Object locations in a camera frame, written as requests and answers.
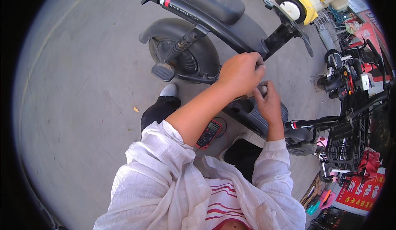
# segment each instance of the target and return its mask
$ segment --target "red and white stripe logo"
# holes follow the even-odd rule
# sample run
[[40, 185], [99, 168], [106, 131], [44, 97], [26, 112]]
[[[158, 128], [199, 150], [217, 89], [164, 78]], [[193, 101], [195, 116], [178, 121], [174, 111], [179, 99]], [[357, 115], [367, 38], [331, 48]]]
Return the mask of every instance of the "red and white stripe logo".
[[160, 0], [160, 4], [161, 4], [161, 5], [164, 5], [164, 6], [166, 6], [166, 7], [169, 6], [169, 2], [171, 2], [171, 0]]

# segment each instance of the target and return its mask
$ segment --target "multimeter display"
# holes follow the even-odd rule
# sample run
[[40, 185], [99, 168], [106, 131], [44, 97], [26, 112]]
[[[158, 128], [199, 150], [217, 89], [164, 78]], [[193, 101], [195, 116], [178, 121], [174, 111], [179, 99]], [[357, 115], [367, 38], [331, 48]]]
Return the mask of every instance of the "multimeter display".
[[201, 149], [206, 149], [209, 144], [215, 138], [216, 134], [219, 132], [221, 125], [215, 120], [211, 120], [210, 123], [205, 128], [201, 137], [197, 141], [197, 146]]

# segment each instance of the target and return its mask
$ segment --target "hand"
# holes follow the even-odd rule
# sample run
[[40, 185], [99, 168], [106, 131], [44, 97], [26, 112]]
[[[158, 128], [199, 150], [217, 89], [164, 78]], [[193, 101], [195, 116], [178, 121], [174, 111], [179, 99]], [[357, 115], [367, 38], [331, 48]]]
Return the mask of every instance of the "hand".
[[225, 86], [236, 98], [250, 93], [260, 83], [264, 74], [265, 65], [259, 53], [237, 54], [225, 62], [216, 83]]
[[283, 124], [280, 113], [280, 96], [274, 87], [274, 83], [272, 81], [264, 81], [264, 84], [267, 86], [265, 98], [263, 98], [257, 88], [253, 90], [260, 114], [268, 122], [268, 125]]

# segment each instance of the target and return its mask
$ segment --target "rear fender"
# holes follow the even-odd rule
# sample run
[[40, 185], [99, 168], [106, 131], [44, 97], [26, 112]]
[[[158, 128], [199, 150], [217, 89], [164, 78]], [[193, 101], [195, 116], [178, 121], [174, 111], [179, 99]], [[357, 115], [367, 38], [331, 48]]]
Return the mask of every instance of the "rear fender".
[[[143, 33], [139, 35], [139, 41], [146, 44], [153, 37], [166, 37], [179, 41], [187, 31], [195, 26], [186, 20], [178, 18], [163, 18], [152, 23]], [[216, 77], [220, 71], [219, 55], [216, 48], [205, 36], [188, 48], [200, 67], [200, 76], [209, 78]]]

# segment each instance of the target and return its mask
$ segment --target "man's right hand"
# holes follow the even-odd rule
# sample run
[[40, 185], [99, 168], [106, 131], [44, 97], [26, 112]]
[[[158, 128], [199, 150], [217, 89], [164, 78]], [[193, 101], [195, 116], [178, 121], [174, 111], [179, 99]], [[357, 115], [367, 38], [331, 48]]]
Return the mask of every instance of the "man's right hand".
[[253, 94], [257, 100], [260, 114], [268, 123], [269, 131], [266, 140], [280, 140], [285, 138], [280, 112], [280, 96], [272, 81], [264, 81], [264, 85], [267, 86], [267, 95], [265, 98], [263, 98], [257, 88], [253, 90]]

